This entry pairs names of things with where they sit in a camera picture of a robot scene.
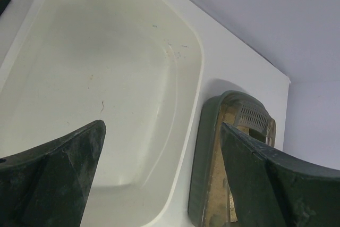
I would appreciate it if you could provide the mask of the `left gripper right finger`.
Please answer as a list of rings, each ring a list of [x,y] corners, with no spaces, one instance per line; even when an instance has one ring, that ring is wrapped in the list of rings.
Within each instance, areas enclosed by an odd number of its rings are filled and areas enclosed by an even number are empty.
[[[339,226],[339,170],[220,126],[224,166],[240,226]]]

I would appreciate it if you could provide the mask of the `brown litter box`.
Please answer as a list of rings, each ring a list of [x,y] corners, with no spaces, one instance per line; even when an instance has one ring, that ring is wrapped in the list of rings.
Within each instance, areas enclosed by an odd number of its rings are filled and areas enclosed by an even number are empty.
[[[203,104],[188,200],[188,217],[194,226],[237,224],[220,146],[219,131],[223,122],[270,146],[275,144],[275,120],[254,97],[229,90]]]

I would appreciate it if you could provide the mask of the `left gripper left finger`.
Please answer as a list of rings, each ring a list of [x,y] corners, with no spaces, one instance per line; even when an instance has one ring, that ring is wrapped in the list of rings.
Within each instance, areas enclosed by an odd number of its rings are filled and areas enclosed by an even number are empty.
[[[95,120],[1,158],[1,226],[80,226],[104,145]]]

